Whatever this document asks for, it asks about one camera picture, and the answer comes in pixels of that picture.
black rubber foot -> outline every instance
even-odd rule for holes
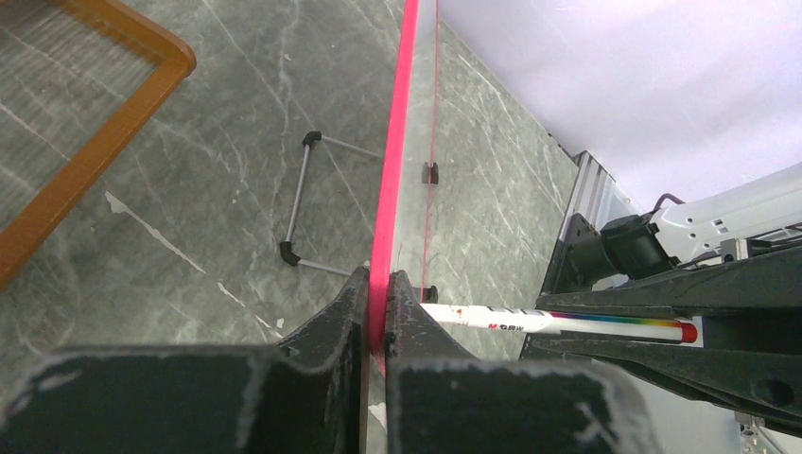
[[[292,252],[292,243],[289,241],[282,241],[278,243],[278,250],[281,253],[282,260],[287,262],[288,265],[292,267],[298,266],[298,262],[301,261],[301,257]]]
[[[323,139],[323,134],[320,131],[309,131],[304,136],[304,140],[301,141],[301,144],[309,145],[311,147],[312,144],[322,139]]]
[[[424,288],[424,303],[437,303],[437,288],[431,286]]]
[[[428,163],[424,163],[423,172],[421,172],[421,183],[423,184],[437,184],[440,182],[440,169],[437,167],[437,163],[432,163],[431,166]]]

rainbow striped pencil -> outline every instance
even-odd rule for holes
[[[421,304],[421,307],[438,323],[524,333],[560,334],[569,331],[675,343],[694,343],[698,336],[696,326],[677,320],[566,314],[489,306]]]

wooden frame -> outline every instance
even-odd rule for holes
[[[23,267],[156,109],[195,69],[189,45],[118,0],[51,0],[155,69],[73,158],[0,232],[0,289]]]

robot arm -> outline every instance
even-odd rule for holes
[[[713,197],[658,210],[651,223],[666,255],[687,263],[722,241],[802,221],[802,163]]]

black mount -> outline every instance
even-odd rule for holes
[[[315,144],[315,142],[319,142],[323,140],[323,133],[320,131],[309,131],[304,136],[304,140],[301,141],[302,145],[309,145],[310,147]]]
[[[440,169],[437,167],[437,163],[432,163],[431,166],[428,163],[424,163],[424,169],[421,172],[421,183],[440,183]]]
[[[597,232],[584,216],[573,215],[565,240],[554,247],[542,291],[589,291],[616,274],[635,280],[674,270],[678,260],[669,257],[654,237],[657,227],[651,219],[651,213],[618,218]]]
[[[423,293],[421,293],[421,289],[419,287],[412,288],[417,295],[422,295],[423,299],[421,303],[433,303],[436,304],[438,300],[437,294],[437,287],[431,286],[423,288]]]
[[[658,450],[621,372],[481,361],[423,310],[419,294],[404,272],[391,277],[387,387],[371,385],[371,399],[387,402],[388,452]],[[51,353],[0,416],[0,452],[367,452],[369,373],[378,378],[362,324],[367,296],[368,271],[359,268],[277,344]]]
[[[281,254],[281,259],[287,262],[292,267],[297,267],[301,257],[292,251],[292,243],[289,241],[281,241],[278,243],[278,250]]]

